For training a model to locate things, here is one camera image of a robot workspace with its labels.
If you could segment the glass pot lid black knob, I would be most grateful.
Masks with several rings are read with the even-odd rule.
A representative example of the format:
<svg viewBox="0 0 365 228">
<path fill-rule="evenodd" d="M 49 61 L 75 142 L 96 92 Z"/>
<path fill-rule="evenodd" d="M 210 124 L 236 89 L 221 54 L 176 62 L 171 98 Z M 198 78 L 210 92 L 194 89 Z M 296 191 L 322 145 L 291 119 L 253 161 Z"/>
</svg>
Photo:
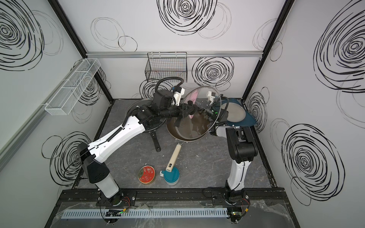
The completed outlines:
<svg viewBox="0 0 365 228">
<path fill-rule="evenodd" d="M 182 101 L 192 104 L 196 111 L 183 118 L 177 133 L 184 141 L 196 141 L 205 136 L 218 121 L 221 112 L 221 96 L 210 86 L 202 86 L 191 91 Z"/>
</svg>

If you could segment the pink cloth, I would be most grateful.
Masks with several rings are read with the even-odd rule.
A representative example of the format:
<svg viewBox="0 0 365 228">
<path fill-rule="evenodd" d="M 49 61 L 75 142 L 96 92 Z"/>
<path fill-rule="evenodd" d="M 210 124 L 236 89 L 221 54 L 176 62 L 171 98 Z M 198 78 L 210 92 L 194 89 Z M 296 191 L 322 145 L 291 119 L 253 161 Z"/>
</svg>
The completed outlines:
<svg viewBox="0 0 365 228">
<path fill-rule="evenodd" d="M 192 101 L 192 103 L 195 104 L 198 95 L 199 95 L 198 90 L 193 91 L 193 93 L 190 95 L 189 101 Z"/>
</svg>

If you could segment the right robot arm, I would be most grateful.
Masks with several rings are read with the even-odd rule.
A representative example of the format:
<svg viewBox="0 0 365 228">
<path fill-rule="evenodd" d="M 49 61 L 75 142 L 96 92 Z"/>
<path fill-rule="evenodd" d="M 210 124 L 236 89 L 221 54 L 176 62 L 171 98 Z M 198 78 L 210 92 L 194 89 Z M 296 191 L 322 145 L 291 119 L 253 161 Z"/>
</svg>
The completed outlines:
<svg viewBox="0 0 365 228">
<path fill-rule="evenodd" d="M 222 98 L 222 110 L 215 124 L 209 130 L 210 135 L 227 140 L 228 152 L 232 160 L 230 175 L 225 185 L 224 199 L 229 204 L 239 200 L 249 203 L 244 192 L 245 177 L 248 168 L 259 153 L 253 129 L 257 121 L 234 98 Z"/>
</svg>

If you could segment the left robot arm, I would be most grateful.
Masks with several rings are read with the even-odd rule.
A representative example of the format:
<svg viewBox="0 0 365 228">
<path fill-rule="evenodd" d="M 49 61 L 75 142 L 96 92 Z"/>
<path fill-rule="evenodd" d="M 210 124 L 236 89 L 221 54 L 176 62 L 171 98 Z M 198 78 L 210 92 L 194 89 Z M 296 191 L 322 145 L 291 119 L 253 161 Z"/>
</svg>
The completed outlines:
<svg viewBox="0 0 365 228">
<path fill-rule="evenodd" d="M 157 128 L 161 120 L 176 118 L 179 122 L 197 111 L 198 106 L 193 101 L 181 103 L 179 93 L 170 91 L 157 91 L 153 100 L 135 105 L 113 131 L 90 144 L 82 142 L 77 146 L 79 160 L 89 182 L 95 184 L 114 205 L 119 204 L 120 188 L 105 164 L 106 160 L 135 136 Z"/>
</svg>

